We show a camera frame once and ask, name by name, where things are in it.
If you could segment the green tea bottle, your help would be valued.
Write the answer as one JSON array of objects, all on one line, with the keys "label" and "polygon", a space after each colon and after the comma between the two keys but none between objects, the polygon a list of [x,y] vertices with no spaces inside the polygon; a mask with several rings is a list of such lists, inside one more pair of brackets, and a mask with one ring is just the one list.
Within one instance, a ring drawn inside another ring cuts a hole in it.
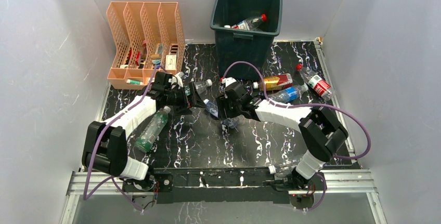
[{"label": "green tea bottle", "polygon": [[144,153],[148,153],[161,131],[168,122],[168,114],[171,108],[165,106],[156,112],[147,127],[142,131],[141,135],[135,141],[135,147]]}]

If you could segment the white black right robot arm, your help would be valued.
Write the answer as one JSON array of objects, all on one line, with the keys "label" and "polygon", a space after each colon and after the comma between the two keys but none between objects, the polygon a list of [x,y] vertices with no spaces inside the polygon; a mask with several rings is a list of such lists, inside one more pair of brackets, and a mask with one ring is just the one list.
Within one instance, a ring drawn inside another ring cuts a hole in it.
[{"label": "white black right robot arm", "polygon": [[224,78],[224,93],[216,98],[219,118],[239,115],[260,122],[272,122],[299,131],[306,144],[305,154],[295,162],[270,165],[274,176],[266,185],[277,191],[305,190],[314,176],[331,161],[348,138],[348,132],[328,107],[282,106],[262,97],[252,97],[234,78]]}]

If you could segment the clear bottle green label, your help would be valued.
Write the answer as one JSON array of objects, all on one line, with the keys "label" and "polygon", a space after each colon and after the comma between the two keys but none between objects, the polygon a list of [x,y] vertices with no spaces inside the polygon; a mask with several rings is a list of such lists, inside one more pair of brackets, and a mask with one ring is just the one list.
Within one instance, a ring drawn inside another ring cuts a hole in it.
[{"label": "clear bottle green label", "polygon": [[194,82],[194,85],[195,85],[197,93],[201,94],[201,93],[207,91],[207,89],[212,86],[212,81],[210,79],[208,79],[205,81]]}]

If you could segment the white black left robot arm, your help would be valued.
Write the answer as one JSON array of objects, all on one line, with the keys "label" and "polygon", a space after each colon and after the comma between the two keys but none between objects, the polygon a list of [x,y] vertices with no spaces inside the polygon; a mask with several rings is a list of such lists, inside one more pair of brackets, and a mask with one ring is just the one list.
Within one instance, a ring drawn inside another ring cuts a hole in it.
[{"label": "white black left robot arm", "polygon": [[104,122],[93,121],[86,133],[82,165],[115,178],[127,179],[141,190],[155,185],[153,170],[147,164],[127,155],[127,139],[147,118],[160,110],[173,107],[175,114],[191,114],[191,108],[203,108],[198,85],[185,86],[177,75],[156,72],[144,92],[115,116]]}]

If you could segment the clear blue crushed bottle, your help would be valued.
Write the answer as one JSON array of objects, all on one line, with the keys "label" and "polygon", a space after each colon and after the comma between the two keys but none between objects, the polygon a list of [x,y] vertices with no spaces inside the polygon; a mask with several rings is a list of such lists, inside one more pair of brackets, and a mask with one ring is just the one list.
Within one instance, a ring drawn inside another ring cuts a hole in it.
[{"label": "clear blue crushed bottle", "polygon": [[215,103],[209,101],[208,99],[204,99],[203,102],[205,103],[205,109],[209,112],[209,114],[217,119],[220,120],[221,124],[228,127],[228,128],[236,128],[240,122],[238,117],[234,118],[226,118],[224,120],[221,120],[218,116],[218,107]]}]

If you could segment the blue label clear bottle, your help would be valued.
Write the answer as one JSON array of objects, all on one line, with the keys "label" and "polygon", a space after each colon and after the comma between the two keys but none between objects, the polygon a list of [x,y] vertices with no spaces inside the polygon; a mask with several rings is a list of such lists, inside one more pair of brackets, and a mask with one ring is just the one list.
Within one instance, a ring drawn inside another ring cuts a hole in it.
[{"label": "blue label clear bottle", "polygon": [[295,85],[271,94],[268,98],[275,102],[288,103],[295,99],[299,99],[306,91],[308,91],[308,86],[306,84]]}]

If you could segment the red label water bottle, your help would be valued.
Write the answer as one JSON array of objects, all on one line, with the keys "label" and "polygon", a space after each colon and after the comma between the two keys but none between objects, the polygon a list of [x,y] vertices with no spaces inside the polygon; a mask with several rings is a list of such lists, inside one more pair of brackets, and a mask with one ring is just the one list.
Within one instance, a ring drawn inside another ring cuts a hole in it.
[{"label": "red label water bottle", "polygon": [[260,16],[250,17],[242,20],[241,22],[232,25],[231,28],[237,30],[254,31],[266,21],[267,16],[265,14],[261,14]]}]

